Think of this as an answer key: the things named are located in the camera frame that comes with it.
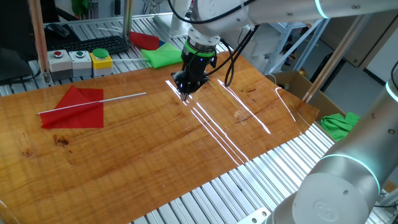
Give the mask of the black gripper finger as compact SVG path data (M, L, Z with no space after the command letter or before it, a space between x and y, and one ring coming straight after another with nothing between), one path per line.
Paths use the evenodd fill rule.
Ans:
M189 81L187 84L185 99L187 100L190 95L198 91L208 81L209 81L208 75L205 73L195 77L195 80Z
M182 101L186 101L190 95L190 82L188 81L186 73L181 70L172 73L171 76L177 86L177 90L180 93Z

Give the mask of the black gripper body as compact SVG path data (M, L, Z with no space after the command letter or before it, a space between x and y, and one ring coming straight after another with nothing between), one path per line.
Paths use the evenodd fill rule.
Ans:
M207 77L208 74L205 71L208 64L213 68L216 66L217 56L215 52L210 54L202 52L192 53L192 52L182 52L181 58L183 60L182 71L187 75L194 75L198 77Z

